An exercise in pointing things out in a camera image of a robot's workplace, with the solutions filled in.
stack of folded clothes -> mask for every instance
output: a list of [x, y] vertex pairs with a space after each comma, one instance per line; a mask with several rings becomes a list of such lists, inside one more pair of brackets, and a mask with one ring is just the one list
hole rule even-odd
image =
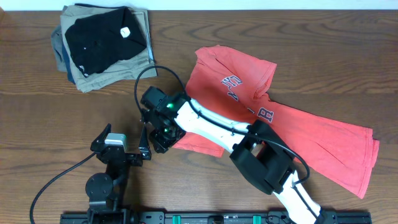
[[[155, 65], [146, 10], [85, 4], [64, 7], [51, 35], [57, 68], [86, 93], [134, 80]], [[156, 76], [149, 70], [142, 78]]]

folded black shirt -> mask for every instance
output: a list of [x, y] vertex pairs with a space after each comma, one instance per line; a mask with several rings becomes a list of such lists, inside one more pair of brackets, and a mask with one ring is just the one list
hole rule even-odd
[[[123, 38], [121, 29], [130, 34]], [[128, 60], [146, 47], [145, 37], [128, 8], [77, 19], [65, 38], [70, 56], [85, 77], [101, 73], [118, 60]]]

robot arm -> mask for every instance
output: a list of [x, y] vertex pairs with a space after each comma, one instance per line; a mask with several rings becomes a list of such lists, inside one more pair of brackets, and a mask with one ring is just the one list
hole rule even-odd
[[[165, 152], [185, 131], [199, 134], [230, 152], [231, 160], [246, 180], [264, 193], [274, 194], [295, 223], [322, 223], [321, 207], [310, 198], [301, 184], [293, 184], [299, 180], [293, 164], [294, 156], [284, 150], [286, 144], [268, 124], [260, 120], [254, 124], [233, 121], [204, 108], [194, 99], [181, 94], [169, 97], [154, 87], [144, 93], [141, 103], [148, 108], [144, 112], [146, 121], [155, 126], [151, 141], [157, 152]], [[214, 123], [236, 130], [239, 134], [203, 119], [197, 111]], [[242, 133], [269, 139], [270, 142]], [[262, 143], [265, 143], [264, 148], [254, 156], [252, 149]]]

black wire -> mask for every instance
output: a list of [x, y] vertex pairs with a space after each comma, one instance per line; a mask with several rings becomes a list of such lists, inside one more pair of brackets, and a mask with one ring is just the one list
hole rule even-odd
[[79, 162], [78, 164], [74, 165], [73, 167], [63, 171], [62, 173], [58, 174], [57, 176], [55, 176], [52, 180], [50, 180], [46, 185], [44, 185], [44, 187], [42, 188], [42, 190], [40, 190], [35, 199], [33, 199], [32, 205], [30, 206], [30, 212], [29, 212], [29, 217], [30, 217], [30, 223], [31, 224], [35, 224], [35, 220], [33, 219], [33, 209], [35, 208], [36, 202], [39, 199], [40, 195], [42, 195], [43, 191], [49, 187], [50, 184], [52, 184], [54, 181], [56, 181], [58, 178], [62, 177], [63, 175], [67, 174], [68, 172], [72, 171], [74, 168], [82, 165], [83, 163], [85, 163], [87, 160], [91, 159], [93, 156], [95, 156], [95, 152], [93, 152], [91, 155], [89, 155], [86, 159], [83, 159], [81, 162]]
[[[144, 120], [144, 113], [142, 112], [141, 107], [139, 106], [139, 102], [138, 102], [138, 98], [137, 98], [137, 85], [138, 85], [138, 81], [139, 81], [140, 77], [142, 76], [142, 74], [144, 74], [144, 72], [146, 72], [146, 71], [148, 71], [149, 69], [152, 69], [152, 68], [163, 68], [163, 69], [169, 71], [169, 72], [180, 82], [180, 85], [181, 85], [181, 87], [183, 88], [183, 92], [184, 92], [186, 95], [188, 95], [188, 94], [187, 94], [187, 91], [185, 90], [185, 85], [182, 83], [180, 77], [178, 77], [178, 75], [177, 75], [173, 70], [171, 70], [171, 69], [169, 69], [169, 68], [167, 68], [167, 67], [165, 67], [165, 66], [161, 66], [161, 65], [154, 65], [154, 66], [147, 67], [146, 69], [144, 69], [144, 70], [138, 75], [137, 80], [136, 80], [136, 84], [134, 85], [134, 99], [136, 100], [137, 107], [138, 107], [138, 109], [139, 109], [139, 111], [140, 111], [140, 113], [141, 113], [142, 120]], [[256, 136], [255, 134], [246, 133], [246, 132], [244, 132], [244, 131], [238, 131], [238, 130], [235, 130], [235, 129], [233, 129], [233, 128], [230, 128], [230, 127], [224, 126], [224, 125], [222, 125], [222, 124], [219, 124], [219, 123], [217, 123], [216, 121], [213, 121], [212, 119], [210, 119], [210, 118], [208, 118], [208, 117], [206, 117], [206, 116], [203, 116], [202, 113], [201, 113], [201, 111], [198, 111], [198, 110], [192, 105], [192, 102], [191, 102], [191, 101], [188, 101], [188, 104], [190, 105], [190, 107], [192, 108], [192, 110], [193, 110], [199, 117], [203, 118], [204, 120], [208, 121], [208, 122], [211, 123], [211, 124], [214, 124], [215, 126], [217, 126], [217, 127], [219, 127], [219, 128], [223, 128], [223, 129], [225, 129], [225, 130], [227, 130], [227, 131], [231, 131], [231, 132], [234, 133], [234, 134], [242, 134], [243, 136], [248, 136], [248, 137], [251, 137], [251, 138], [255, 138], [255, 139], [264, 141], [264, 142], [266, 142], [266, 143], [268, 143], [268, 144], [269, 144], [269, 143], [274, 144], [274, 145], [276, 145], [276, 146], [281, 147], [282, 149], [285, 149], [286, 151], [288, 151], [289, 153], [291, 153], [291, 154], [293, 154], [295, 157], [297, 157], [297, 159], [304, 165], [304, 168], [305, 168], [305, 170], [307, 171], [307, 174], [306, 174], [306, 176], [305, 176], [304, 178], [302, 178], [302, 179], [300, 179], [300, 180], [298, 180], [298, 181], [296, 181], [296, 182], [293, 182], [293, 183], [292, 183], [292, 186], [293, 186], [293, 187], [295, 187], [297, 184], [302, 184], [302, 183], [304, 183], [305, 181], [308, 180], [308, 178], [310, 178], [310, 168], [309, 168], [308, 164], [307, 164], [307, 163], [305, 162], [305, 160], [304, 160], [300, 155], [298, 155], [295, 151], [293, 151], [293, 150], [291, 150], [291, 149], [289, 149], [289, 148], [287, 148], [287, 147], [285, 147], [285, 146], [283, 146], [283, 145], [281, 145], [281, 144], [279, 144], [279, 143], [277, 143], [277, 142], [274, 142], [274, 141], [271, 141], [271, 140], [269, 140], [269, 139], [265, 139], [265, 138], [261, 138], [261, 137], [259, 137], [259, 136]]]

white wall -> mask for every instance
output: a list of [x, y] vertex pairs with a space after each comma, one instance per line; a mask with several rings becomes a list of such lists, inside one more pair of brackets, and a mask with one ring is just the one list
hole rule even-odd
[[78, 3], [150, 10], [398, 9], [398, 0], [0, 0], [5, 11], [61, 10]]

